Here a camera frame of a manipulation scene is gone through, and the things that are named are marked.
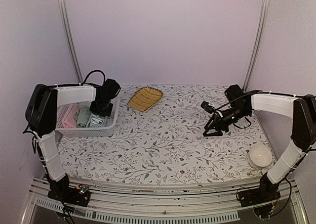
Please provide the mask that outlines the light blue towel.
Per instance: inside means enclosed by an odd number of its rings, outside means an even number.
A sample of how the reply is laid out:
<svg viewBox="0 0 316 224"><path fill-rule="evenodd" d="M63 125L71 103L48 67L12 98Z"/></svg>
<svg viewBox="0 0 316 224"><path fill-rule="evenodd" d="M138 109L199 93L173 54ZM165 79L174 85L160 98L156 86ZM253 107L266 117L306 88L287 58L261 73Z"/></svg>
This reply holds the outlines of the light blue towel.
<svg viewBox="0 0 316 224"><path fill-rule="evenodd" d="M107 117L106 116L100 116L100 115L95 115L91 114L86 127L87 128L102 128L105 127L107 123Z"/></svg>

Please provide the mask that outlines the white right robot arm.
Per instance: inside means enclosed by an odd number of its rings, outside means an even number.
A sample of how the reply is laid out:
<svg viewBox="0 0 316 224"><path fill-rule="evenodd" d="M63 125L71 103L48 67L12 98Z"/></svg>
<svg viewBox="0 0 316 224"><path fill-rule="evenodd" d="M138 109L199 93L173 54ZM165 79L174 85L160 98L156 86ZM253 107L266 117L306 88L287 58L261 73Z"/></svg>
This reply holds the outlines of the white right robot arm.
<svg viewBox="0 0 316 224"><path fill-rule="evenodd" d="M288 123L284 132L276 129L281 134L279 141L284 144L280 148L273 146L278 152L277 161L261 177L261 187L255 192L259 202L266 202L274 195L274 186L298 167L316 142L316 97L312 94L244 91L239 85L229 86L224 95L227 103L217 108L206 101L201 104L202 109L211 115L204 126L204 137L222 136L232 125L242 118L250 117L253 112L275 115Z"/></svg>

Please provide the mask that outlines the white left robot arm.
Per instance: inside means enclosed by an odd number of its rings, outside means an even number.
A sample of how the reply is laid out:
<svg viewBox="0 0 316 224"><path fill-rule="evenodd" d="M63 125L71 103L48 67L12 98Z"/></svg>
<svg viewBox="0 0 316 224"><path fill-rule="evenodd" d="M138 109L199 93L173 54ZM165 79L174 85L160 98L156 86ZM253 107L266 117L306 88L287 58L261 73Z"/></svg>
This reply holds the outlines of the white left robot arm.
<svg viewBox="0 0 316 224"><path fill-rule="evenodd" d="M28 125L24 133L32 133L38 141L41 162L52 181L59 182L67 175L60 161L55 140L58 108L76 103L90 103L93 114L109 116L111 100L120 92L120 85L113 79L106 79L102 85L60 84L35 86L28 103L25 118Z"/></svg>

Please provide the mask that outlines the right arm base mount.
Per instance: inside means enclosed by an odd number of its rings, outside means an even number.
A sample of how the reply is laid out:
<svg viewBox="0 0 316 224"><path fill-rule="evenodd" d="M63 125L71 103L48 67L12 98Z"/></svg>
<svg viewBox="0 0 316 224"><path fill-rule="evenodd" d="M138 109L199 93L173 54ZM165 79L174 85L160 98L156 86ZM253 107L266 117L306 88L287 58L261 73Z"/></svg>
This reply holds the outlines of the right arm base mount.
<svg viewBox="0 0 316 224"><path fill-rule="evenodd" d="M259 180L258 188L243 187L236 192L236 198L242 207L262 204L280 198L279 183L272 183L266 174Z"/></svg>

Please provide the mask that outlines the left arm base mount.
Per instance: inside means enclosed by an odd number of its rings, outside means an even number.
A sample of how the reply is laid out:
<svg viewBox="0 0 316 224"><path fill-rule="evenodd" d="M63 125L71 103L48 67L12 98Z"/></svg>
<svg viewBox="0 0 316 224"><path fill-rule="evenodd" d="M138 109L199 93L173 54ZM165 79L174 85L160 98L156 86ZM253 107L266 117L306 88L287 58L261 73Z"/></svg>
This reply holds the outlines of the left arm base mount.
<svg viewBox="0 0 316 224"><path fill-rule="evenodd" d="M87 207L91 193L89 187L79 184L76 187L70 187L69 181L50 181L48 198L60 201L62 204L73 204Z"/></svg>

